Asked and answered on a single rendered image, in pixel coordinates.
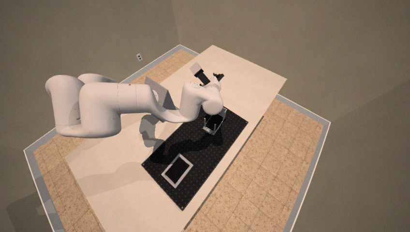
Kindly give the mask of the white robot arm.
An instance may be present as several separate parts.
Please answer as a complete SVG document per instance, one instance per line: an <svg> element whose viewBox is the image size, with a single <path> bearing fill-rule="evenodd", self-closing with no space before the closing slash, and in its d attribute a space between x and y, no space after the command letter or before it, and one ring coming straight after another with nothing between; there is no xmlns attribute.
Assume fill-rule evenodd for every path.
<svg viewBox="0 0 410 232"><path fill-rule="evenodd" d="M162 107L156 91L146 84L122 84L94 73L78 78L56 75L49 78L45 88L52 98L55 126L59 135L77 138L106 138L121 131L121 114L151 113L167 122L194 121L203 110L217 115L223 100L216 85L195 62L191 72L205 87L186 82L182 88L179 110Z"/></svg>

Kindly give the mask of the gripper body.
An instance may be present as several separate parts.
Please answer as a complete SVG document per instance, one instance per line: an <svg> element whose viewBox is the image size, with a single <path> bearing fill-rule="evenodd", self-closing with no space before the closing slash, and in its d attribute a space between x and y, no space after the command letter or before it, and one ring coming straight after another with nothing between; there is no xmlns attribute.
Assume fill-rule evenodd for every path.
<svg viewBox="0 0 410 232"><path fill-rule="evenodd" d="M210 80L211 82L208 83L208 84L216 85L216 86L218 87L219 91L221 90L221 84L220 84L220 82L217 80L217 78L216 78L215 76L213 76L213 77L210 78L209 80ZM207 85L208 85L208 84L207 84Z"/></svg>

